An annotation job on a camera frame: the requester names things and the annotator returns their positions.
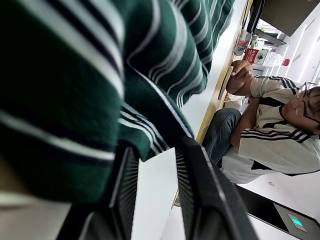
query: white stripe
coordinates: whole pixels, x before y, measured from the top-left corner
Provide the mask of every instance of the white stripe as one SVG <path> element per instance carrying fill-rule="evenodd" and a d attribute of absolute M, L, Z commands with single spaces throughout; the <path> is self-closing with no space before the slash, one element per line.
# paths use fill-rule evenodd
<path fill-rule="evenodd" d="M 89 31 L 96 37 L 96 39 L 107 49 L 119 68 L 120 72 L 123 72 L 122 56 L 121 53 L 104 27 L 96 21 L 96 19 L 87 11 L 87 9 L 80 4 L 77 0 L 62 1 L 62 4 L 66 6 L 77 18 L 89 29 Z"/>
<path fill-rule="evenodd" d="M 143 128 L 143 127 L 140 126 L 140 125 L 133 124 L 133 123 L 131 123 L 131 122 L 129 122 L 129 121 L 123 119 L 123 118 L 119 118 L 119 119 L 118 119 L 118 123 L 120 123 L 120 124 L 122 124 L 122 125 L 124 125 L 124 126 L 127 126 L 127 127 L 129 127 L 129 128 L 138 129 L 138 130 L 142 131 L 142 132 L 147 136 L 147 138 L 149 139 L 150 148 L 154 151 L 154 153 L 155 153 L 156 155 L 158 155 L 158 154 L 160 153 L 160 152 L 158 151 L 158 149 L 157 149 L 157 148 L 155 147 L 155 145 L 154 145 L 154 142 L 153 142 L 153 139 L 152 139 L 151 134 L 150 134 L 145 128 Z"/>
<path fill-rule="evenodd" d="M 217 39 L 216 42 L 218 42 L 221 34 L 226 30 L 226 28 L 227 28 L 228 25 L 230 24 L 230 22 L 231 22 L 231 17 L 230 17 L 230 16 L 233 15 L 233 14 L 234 14 L 234 7 L 231 6 L 230 12 L 228 13 L 228 16 L 226 16 L 226 19 L 225 19 L 225 21 L 224 21 L 224 24 L 222 25 L 222 28 L 220 29 L 220 32 L 219 32 L 219 34 L 218 34 L 218 39 Z"/>
<path fill-rule="evenodd" d="M 146 34 L 145 38 L 141 42 L 141 44 L 129 55 L 127 59 L 128 65 L 131 66 L 130 61 L 131 59 L 140 53 L 145 47 L 150 43 L 150 41 L 154 38 L 154 36 L 157 34 L 160 24 L 161 24 L 161 13 L 160 13 L 160 6 L 158 0 L 152 0 L 152 23 L 151 27 Z"/>
<path fill-rule="evenodd" d="M 192 24 L 194 24 L 194 23 L 195 23 L 195 21 L 197 21 L 197 20 L 198 20 L 198 18 L 199 18 L 199 16 L 200 16 L 200 14 L 201 14 L 201 10 L 202 10 L 202 1 L 199 1 L 199 2 L 200 2 L 199 10 L 198 10 L 198 12 L 196 13 L 196 15 L 194 16 L 194 18 L 193 18 L 190 22 L 188 22 L 188 25 L 189 25 L 189 26 L 191 26 Z"/>
<path fill-rule="evenodd" d="M 198 74 L 195 76 L 195 78 L 192 80 L 192 82 L 187 85 L 186 87 L 182 88 L 179 93 L 177 94 L 177 105 L 182 108 L 183 104 L 184 104 L 184 94 L 190 90 L 192 90 L 193 88 L 196 88 L 201 80 L 203 79 L 203 72 L 202 72 L 202 68 L 199 67 L 199 72 Z"/>
<path fill-rule="evenodd" d="M 202 64 L 205 65 L 207 63 L 210 63 L 212 61 L 213 54 L 214 48 L 211 49 L 210 53 L 207 56 L 201 59 Z"/>
<path fill-rule="evenodd" d="M 199 91 L 199 93 L 202 93 L 205 89 L 206 89 L 206 85 L 204 84 L 203 87 L 202 87 L 202 89 Z M 197 91 L 191 91 L 191 92 L 189 93 L 189 98 L 191 98 L 191 95 L 192 95 L 192 94 L 199 94 L 199 93 L 197 93 Z"/>
<path fill-rule="evenodd" d="M 162 67 L 162 69 L 159 69 L 157 72 L 159 73 L 158 76 L 154 79 L 154 82 L 157 84 L 160 78 L 162 78 L 164 75 L 170 73 L 180 62 L 185 50 L 186 50 L 186 45 L 187 45 L 187 26 L 185 24 L 185 20 L 179 15 L 178 16 L 178 22 L 180 25 L 181 31 L 177 31 L 176 39 L 175 41 L 178 43 L 177 44 L 177 50 L 176 52 L 172 53 L 170 59 L 168 59 L 168 63 Z"/>
<path fill-rule="evenodd" d="M 223 0 L 223 3 L 222 3 L 222 6 L 221 6 L 221 9 L 220 9 L 220 13 L 219 13 L 218 20 L 215 22 L 215 25 L 214 25 L 214 27 L 213 27 L 213 29 L 212 29 L 212 34 L 214 34 L 214 32 L 215 32 L 215 30 L 216 30 L 216 27 L 217 27 L 217 25 L 218 25 L 218 23 L 219 23 L 219 21 L 220 21 L 222 9 L 224 8 L 224 5 L 225 5 L 225 4 L 226 4 L 226 0 Z M 219 33 L 218 33 L 218 35 L 217 35 L 216 43 L 215 43 L 215 46 L 212 48 L 212 51 L 209 53 L 209 55 L 207 55 L 207 56 L 205 56 L 204 58 L 201 59 L 201 62 L 202 62 L 204 65 L 207 64 L 207 63 L 212 62 L 212 57 L 213 57 L 214 50 L 216 49 L 216 47 L 217 47 L 217 45 L 218 45 L 218 40 L 219 40 L 219 38 L 220 38 L 221 30 L 224 28 L 226 22 L 228 22 L 227 19 L 226 19 L 226 21 L 224 22 L 222 28 L 220 29 L 220 31 L 219 31 Z"/>
<path fill-rule="evenodd" d="M 124 96 L 124 86 L 119 75 L 106 60 L 69 22 L 59 15 L 50 5 L 42 0 L 19 0 L 32 14 L 63 39 L 117 90 L 120 98 Z"/>
<path fill-rule="evenodd" d="M 211 42 L 212 42 L 212 39 L 213 39 L 213 37 L 212 37 L 213 35 L 212 34 L 210 34 L 210 40 L 209 40 L 209 42 L 208 42 L 208 44 L 205 46 L 205 48 L 203 48 L 202 50 L 200 50 L 198 53 L 199 54 L 202 54 L 203 52 L 205 52 L 205 51 L 207 51 L 208 50 L 208 48 L 210 47 L 210 45 L 211 45 Z"/>
<path fill-rule="evenodd" d="M 175 6 L 169 2 L 169 5 L 171 7 L 173 16 L 174 16 L 174 23 L 176 25 L 176 31 L 175 31 L 175 39 L 174 39 L 174 43 L 173 46 L 171 48 L 170 53 L 167 55 L 167 57 L 161 61 L 160 63 L 158 63 L 157 65 L 153 66 L 148 73 L 148 78 L 151 79 L 152 81 L 154 81 L 155 83 L 158 83 L 159 78 L 157 77 L 158 74 L 160 74 L 161 72 L 164 71 L 164 73 L 166 73 L 166 69 L 169 67 L 169 70 L 173 67 L 175 67 L 173 65 L 173 61 L 175 60 L 175 58 L 177 58 L 178 61 L 175 61 L 176 65 L 179 63 L 179 60 L 182 57 L 183 52 L 181 52 L 182 47 L 185 48 L 186 43 L 187 43 L 187 29 L 186 29 L 186 25 L 184 23 L 182 23 L 182 18 L 181 16 L 178 14 Z"/>
<path fill-rule="evenodd" d="M 209 13 L 209 16 L 210 16 L 210 20 L 212 20 L 212 17 L 214 16 L 214 13 L 215 13 L 215 10 L 216 10 L 216 7 L 217 7 L 217 0 L 213 0 L 212 1 L 212 5 L 211 5 L 211 8 L 210 8 L 210 13 Z"/>
<path fill-rule="evenodd" d="M 131 112 L 134 115 L 138 115 L 140 116 L 144 123 L 152 129 L 152 131 L 154 132 L 154 134 L 156 135 L 156 137 L 159 139 L 159 141 L 162 143 L 162 145 L 164 145 L 165 149 L 169 149 L 168 144 L 166 143 L 166 141 L 164 140 L 164 138 L 160 135 L 160 133 L 158 132 L 158 129 L 156 128 L 156 126 L 150 122 L 146 117 L 144 117 L 141 113 L 139 113 L 137 110 L 135 110 L 132 106 L 130 106 L 127 103 L 123 103 L 122 107 L 125 108 L 127 111 Z"/>
<path fill-rule="evenodd" d="M 184 8 L 184 6 L 189 2 L 190 0 L 184 0 L 180 5 L 178 6 L 178 9 L 181 10 Z"/>
<path fill-rule="evenodd" d="M 12 130 L 32 136 L 49 145 L 55 146 L 59 149 L 68 151 L 73 154 L 105 161 L 113 161 L 115 158 L 115 154 L 113 152 L 97 150 L 88 146 L 84 146 L 67 138 L 57 137 L 36 126 L 31 125 L 25 120 L 12 116 L 3 110 L 0 110 L 0 122 L 8 128 L 11 128 Z"/>
<path fill-rule="evenodd" d="M 192 71 L 192 70 L 194 69 L 194 67 L 195 67 L 196 60 L 197 60 L 197 56 L 198 56 L 198 55 L 197 55 L 197 49 L 194 48 L 193 59 L 192 59 L 192 62 L 191 62 L 191 64 L 190 64 L 188 70 L 185 72 L 185 74 L 183 75 L 183 77 L 182 77 L 179 81 L 175 82 L 173 85 L 171 85 L 171 86 L 169 87 L 168 91 L 166 92 L 167 94 L 170 94 L 170 91 L 171 91 L 172 88 L 174 88 L 175 86 L 177 86 L 177 85 L 179 85 L 179 84 L 182 84 L 182 83 L 187 79 L 187 77 L 189 77 L 191 71 Z"/>
<path fill-rule="evenodd" d="M 225 4 L 226 4 L 226 0 L 223 0 L 222 5 L 221 5 L 221 9 L 220 9 L 220 13 L 219 13 L 218 20 L 215 22 L 215 25 L 214 25 L 213 28 L 212 28 L 212 34 L 215 32 L 216 27 L 217 27 L 217 25 L 218 25 L 218 23 L 219 23 L 219 21 L 220 21 L 221 14 L 222 14 L 222 10 L 223 10 Z"/>
<path fill-rule="evenodd" d="M 185 123 L 181 120 L 180 116 L 177 114 L 176 110 L 174 107 L 171 105 L 167 97 L 163 94 L 163 92 L 152 82 L 150 81 L 146 76 L 144 76 L 141 72 L 139 72 L 137 69 L 135 69 L 133 66 L 130 66 L 137 74 L 139 74 L 143 79 L 146 80 L 146 82 L 156 91 L 156 93 L 159 95 L 159 97 L 162 99 L 166 107 L 169 109 L 175 120 L 179 123 L 181 126 L 182 130 L 185 132 L 185 134 L 189 137 L 192 138 L 191 132 L 188 130 L 186 127 Z"/>
<path fill-rule="evenodd" d="M 138 125 L 138 126 L 140 126 L 140 127 L 142 127 L 142 128 L 145 128 L 145 130 L 147 130 L 147 131 L 150 133 L 150 135 L 151 135 L 151 137 L 152 137 L 152 141 L 159 147 L 160 151 L 161 151 L 161 152 L 165 151 L 165 149 L 163 149 L 163 148 L 161 147 L 161 145 L 159 144 L 159 142 L 158 142 L 158 140 L 157 140 L 157 138 L 156 138 L 156 135 L 155 135 L 154 131 L 153 131 L 148 125 L 146 125 L 145 123 L 143 123 L 143 122 L 140 121 L 139 119 L 131 116 L 130 114 L 128 114 L 128 113 L 126 113 L 126 112 L 124 112 L 124 111 L 120 111 L 120 113 L 121 113 L 124 117 L 126 117 L 127 119 L 133 120 L 133 121 L 135 121 L 135 122 L 139 122 L 142 126 L 139 125 L 139 124 L 135 124 L 134 122 L 131 122 L 131 123 L 134 124 L 134 125 Z"/>
<path fill-rule="evenodd" d="M 109 0 L 89 0 L 92 5 L 105 17 L 116 34 L 119 43 L 125 39 L 124 23 L 118 9 Z"/>
<path fill-rule="evenodd" d="M 201 30 L 198 32 L 197 35 L 195 35 L 193 37 L 196 45 L 198 45 L 199 43 L 201 43 L 205 39 L 205 37 L 207 36 L 207 33 L 208 33 L 208 29 L 209 29 L 209 20 L 208 20 L 208 15 L 206 14 L 204 24 L 203 24 Z"/>

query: green striped sweater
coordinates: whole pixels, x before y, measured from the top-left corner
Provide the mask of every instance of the green striped sweater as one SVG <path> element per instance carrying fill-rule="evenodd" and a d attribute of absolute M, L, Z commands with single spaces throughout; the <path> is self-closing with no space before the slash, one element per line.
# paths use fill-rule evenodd
<path fill-rule="evenodd" d="M 0 2 L 0 154 L 36 196 L 93 203 L 120 142 L 143 161 L 193 133 L 234 0 Z"/>

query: white t-shirt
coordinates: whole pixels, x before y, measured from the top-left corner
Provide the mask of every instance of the white t-shirt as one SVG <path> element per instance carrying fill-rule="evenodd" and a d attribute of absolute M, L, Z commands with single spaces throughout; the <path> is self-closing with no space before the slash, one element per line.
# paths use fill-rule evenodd
<path fill-rule="evenodd" d="M 236 184 L 246 184 L 264 174 L 289 176 L 320 171 L 319 136 L 287 123 L 282 107 L 301 85 L 284 77 L 256 76 L 251 94 L 261 98 L 254 129 L 241 134 L 239 150 L 232 147 L 222 158 L 222 172 Z"/>

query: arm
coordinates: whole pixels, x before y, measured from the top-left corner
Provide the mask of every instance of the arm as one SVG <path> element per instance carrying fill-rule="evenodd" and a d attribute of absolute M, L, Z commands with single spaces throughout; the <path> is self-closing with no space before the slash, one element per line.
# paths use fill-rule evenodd
<path fill-rule="evenodd" d="M 259 103 L 260 103 L 260 98 L 255 98 L 255 97 L 250 98 L 250 103 L 248 107 L 244 111 L 238 125 L 236 126 L 233 134 L 231 135 L 230 142 L 234 147 L 239 148 L 241 134 L 243 130 L 253 129 L 255 127 Z"/>
<path fill-rule="evenodd" d="M 226 91 L 238 96 L 251 96 L 252 66 L 248 61 L 234 61 L 233 71 L 226 86 Z"/>

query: black device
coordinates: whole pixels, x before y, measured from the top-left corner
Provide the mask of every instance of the black device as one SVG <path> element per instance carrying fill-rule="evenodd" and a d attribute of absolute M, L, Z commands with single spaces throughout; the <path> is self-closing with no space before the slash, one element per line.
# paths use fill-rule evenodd
<path fill-rule="evenodd" d="M 233 183 L 205 149 L 183 137 L 175 155 L 186 239 L 258 240 Z M 105 197 L 95 205 L 73 206 L 57 239 L 131 239 L 138 164 L 133 147 L 119 146 Z"/>

